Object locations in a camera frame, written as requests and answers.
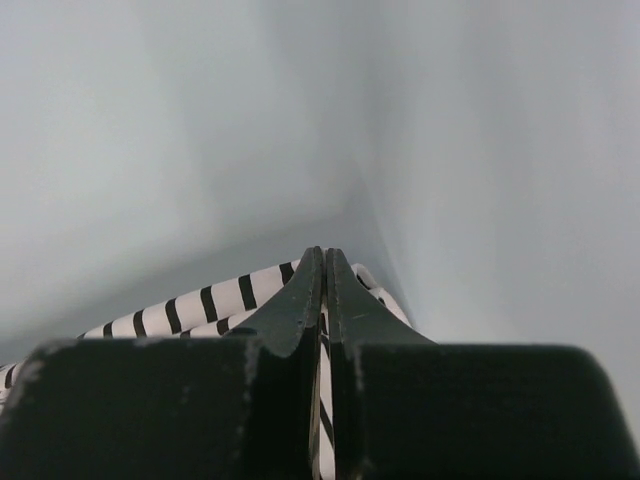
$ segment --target white surface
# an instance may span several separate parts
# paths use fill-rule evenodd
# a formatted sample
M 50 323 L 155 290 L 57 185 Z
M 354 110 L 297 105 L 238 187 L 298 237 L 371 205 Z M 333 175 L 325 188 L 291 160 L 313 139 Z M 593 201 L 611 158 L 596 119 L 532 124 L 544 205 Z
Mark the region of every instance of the white surface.
M 637 434 L 639 9 L 4 2 L 0 356 L 317 242 L 436 340 L 590 349 Z

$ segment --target gray background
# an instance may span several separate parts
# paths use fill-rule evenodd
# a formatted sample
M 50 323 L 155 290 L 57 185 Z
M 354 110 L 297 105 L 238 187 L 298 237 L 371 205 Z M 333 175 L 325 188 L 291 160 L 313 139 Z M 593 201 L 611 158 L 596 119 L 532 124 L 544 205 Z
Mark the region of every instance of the gray background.
M 340 246 L 438 341 L 571 343 L 640 432 L 633 1 L 0 6 L 0 361 Z

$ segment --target gray wall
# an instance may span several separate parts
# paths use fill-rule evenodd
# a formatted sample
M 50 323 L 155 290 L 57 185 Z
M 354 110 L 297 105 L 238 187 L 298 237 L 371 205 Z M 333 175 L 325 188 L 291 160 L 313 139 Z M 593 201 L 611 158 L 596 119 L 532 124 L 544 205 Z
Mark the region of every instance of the gray wall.
M 440 341 L 593 351 L 640 432 L 636 2 L 0 6 L 0 361 L 341 246 Z

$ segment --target striped fabric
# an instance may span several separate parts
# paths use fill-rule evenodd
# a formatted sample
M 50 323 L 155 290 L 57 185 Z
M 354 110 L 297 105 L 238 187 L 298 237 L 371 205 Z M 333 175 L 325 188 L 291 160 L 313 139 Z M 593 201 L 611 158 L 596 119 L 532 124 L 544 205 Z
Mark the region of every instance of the striped fabric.
M 293 276 L 299 260 L 266 268 L 196 290 L 101 325 L 78 338 L 220 337 L 273 297 Z M 409 325 L 394 298 L 362 265 L 352 266 L 358 281 L 402 322 Z M 320 474 L 335 478 L 329 322 L 326 305 L 321 315 L 320 357 Z M 14 385 L 22 362 L 0 368 L 0 411 Z

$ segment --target black and white striped cloth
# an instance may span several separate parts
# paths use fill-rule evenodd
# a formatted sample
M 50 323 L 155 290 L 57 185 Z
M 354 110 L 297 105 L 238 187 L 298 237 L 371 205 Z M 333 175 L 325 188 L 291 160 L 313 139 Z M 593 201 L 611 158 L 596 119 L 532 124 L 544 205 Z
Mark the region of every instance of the black and white striped cloth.
M 299 260 L 283 263 L 196 290 L 96 327 L 78 338 L 220 337 L 273 297 L 293 276 Z M 409 325 L 394 298 L 362 265 L 352 266 L 360 283 L 396 317 Z M 320 357 L 320 474 L 335 478 L 329 322 L 326 305 L 321 315 Z M 0 368 L 0 409 L 15 383 L 22 362 Z

